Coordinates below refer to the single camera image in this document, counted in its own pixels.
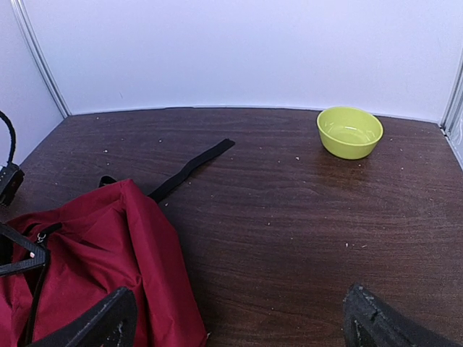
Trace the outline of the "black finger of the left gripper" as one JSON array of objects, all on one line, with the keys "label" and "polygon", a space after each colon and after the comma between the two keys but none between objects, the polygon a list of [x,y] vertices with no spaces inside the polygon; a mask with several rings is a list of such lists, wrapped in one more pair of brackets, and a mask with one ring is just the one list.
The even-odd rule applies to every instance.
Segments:
[{"label": "black finger of the left gripper", "polygon": [[[14,260],[14,251],[25,251],[26,258]],[[48,262],[48,252],[22,234],[1,224],[1,277],[16,275],[43,267]]]}]

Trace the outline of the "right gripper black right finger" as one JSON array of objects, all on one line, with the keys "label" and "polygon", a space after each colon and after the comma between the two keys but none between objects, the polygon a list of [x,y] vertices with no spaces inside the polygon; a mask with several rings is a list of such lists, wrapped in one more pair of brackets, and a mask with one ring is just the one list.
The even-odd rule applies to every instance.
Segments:
[{"label": "right gripper black right finger", "polygon": [[343,331],[346,346],[459,346],[400,314],[359,283],[344,297]]}]

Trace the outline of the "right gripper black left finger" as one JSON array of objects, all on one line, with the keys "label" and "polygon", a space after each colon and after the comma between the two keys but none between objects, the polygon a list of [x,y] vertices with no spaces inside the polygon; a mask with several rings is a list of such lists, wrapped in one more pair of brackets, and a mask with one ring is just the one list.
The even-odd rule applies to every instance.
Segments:
[{"label": "right gripper black left finger", "polygon": [[137,328],[135,295],[120,287],[67,326],[33,346],[133,346]]}]

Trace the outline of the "red backpack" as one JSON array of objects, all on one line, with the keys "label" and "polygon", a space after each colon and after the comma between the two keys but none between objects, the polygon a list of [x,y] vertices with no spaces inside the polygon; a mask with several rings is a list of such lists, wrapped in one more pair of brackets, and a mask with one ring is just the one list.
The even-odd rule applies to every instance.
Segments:
[{"label": "red backpack", "polygon": [[159,203],[233,145],[222,140],[150,194],[105,176],[60,208],[4,223],[44,248],[48,262],[1,277],[1,344],[33,346],[126,287],[137,304],[133,346],[204,346],[208,333],[179,238]]}]

